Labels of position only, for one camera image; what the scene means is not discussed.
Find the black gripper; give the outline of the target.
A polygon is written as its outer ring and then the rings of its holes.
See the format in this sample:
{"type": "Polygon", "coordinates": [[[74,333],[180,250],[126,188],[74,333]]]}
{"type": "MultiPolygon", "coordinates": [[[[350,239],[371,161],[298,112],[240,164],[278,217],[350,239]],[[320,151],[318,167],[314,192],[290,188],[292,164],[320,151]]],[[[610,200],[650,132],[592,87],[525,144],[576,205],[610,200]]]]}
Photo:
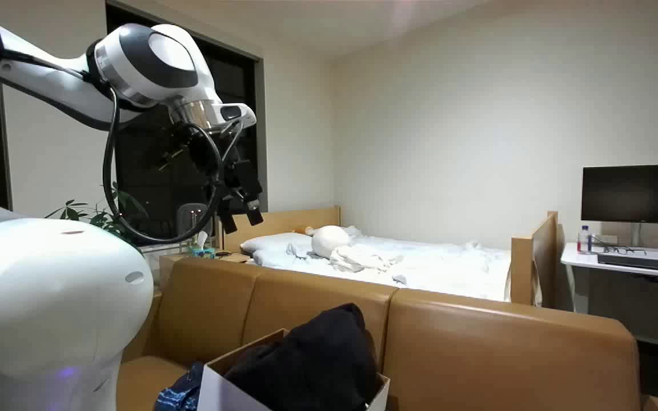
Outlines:
{"type": "Polygon", "coordinates": [[[210,210],[220,217],[224,233],[234,233],[234,215],[245,215],[252,225],[263,223],[263,188],[252,160],[245,158],[237,141],[240,132],[206,135],[189,131],[189,158],[206,176],[210,210]]]}

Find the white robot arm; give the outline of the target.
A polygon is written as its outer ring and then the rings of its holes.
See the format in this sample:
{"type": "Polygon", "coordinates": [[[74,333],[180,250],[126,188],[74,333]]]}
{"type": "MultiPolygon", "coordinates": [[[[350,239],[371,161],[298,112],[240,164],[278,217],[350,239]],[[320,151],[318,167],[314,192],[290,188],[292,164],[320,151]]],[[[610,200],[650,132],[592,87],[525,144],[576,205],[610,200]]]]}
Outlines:
{"type": "MultiPolygon", "coordinates": [[[[0,81],[104,132],[164,108],[189,137],[208,204],[226,197],[226,160],[255,123],[216,96],[177,25],[121,25],[77,56],[55,56],[0,25],[0,81]]],[[[117,411],[121,352],[152,301],[144,256],[86,222],[0,207],[0,411],[117,411]]]]}

